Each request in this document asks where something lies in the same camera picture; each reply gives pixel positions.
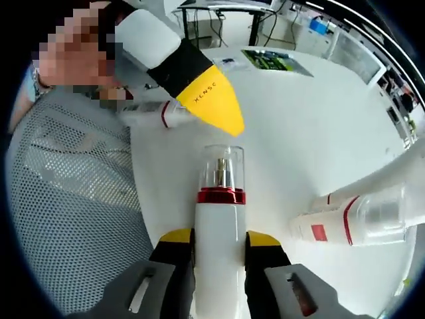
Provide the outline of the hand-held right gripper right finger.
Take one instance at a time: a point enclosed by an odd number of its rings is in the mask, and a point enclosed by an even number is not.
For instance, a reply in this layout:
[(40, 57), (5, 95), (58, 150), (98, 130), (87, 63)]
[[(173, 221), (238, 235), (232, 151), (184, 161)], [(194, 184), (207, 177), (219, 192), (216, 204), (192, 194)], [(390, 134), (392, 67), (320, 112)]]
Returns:
[(369, 318), (339, 303), (337, 291), (301, 264), (292, 264), (274, 237), (248, 231), (245, 293), (251, 318)]

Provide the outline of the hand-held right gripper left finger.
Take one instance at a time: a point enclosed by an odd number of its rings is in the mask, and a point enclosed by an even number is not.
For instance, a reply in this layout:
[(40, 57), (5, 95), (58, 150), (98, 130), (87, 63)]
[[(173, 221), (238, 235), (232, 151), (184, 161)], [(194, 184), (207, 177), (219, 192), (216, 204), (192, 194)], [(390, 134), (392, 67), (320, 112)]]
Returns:
[(189, 318), (195, 290), (194, 229), (163, 235), (149, 259), (109, 282), (99, 302), (67, 318)]

